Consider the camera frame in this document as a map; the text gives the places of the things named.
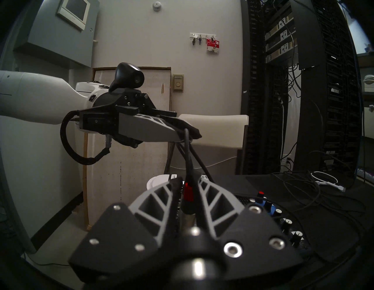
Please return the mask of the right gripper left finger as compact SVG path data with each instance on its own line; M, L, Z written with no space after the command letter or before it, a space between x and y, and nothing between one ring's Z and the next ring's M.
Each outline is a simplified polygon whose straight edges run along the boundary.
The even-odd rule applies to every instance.
M145 191L130 206L111 204L68 261L78 278L96 282L130 269L173 241L182 188L177 177Z

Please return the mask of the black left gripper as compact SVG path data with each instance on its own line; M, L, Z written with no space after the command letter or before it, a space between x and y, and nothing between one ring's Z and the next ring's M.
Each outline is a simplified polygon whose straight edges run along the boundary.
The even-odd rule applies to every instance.
M185 130L189 139L200 139L200 131L177 113L159 110L150 97L137 89L116 89L96 97L93 106L79 113L79 128L90 133L110 135L125 146L136 148L142 142L181 142Z

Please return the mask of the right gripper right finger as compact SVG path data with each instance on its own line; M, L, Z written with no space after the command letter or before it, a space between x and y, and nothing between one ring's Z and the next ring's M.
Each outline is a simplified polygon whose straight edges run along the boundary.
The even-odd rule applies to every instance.
M219 245L226 281L287 281L303 264L264 207L243 205L227 189L194 175L197 226Z

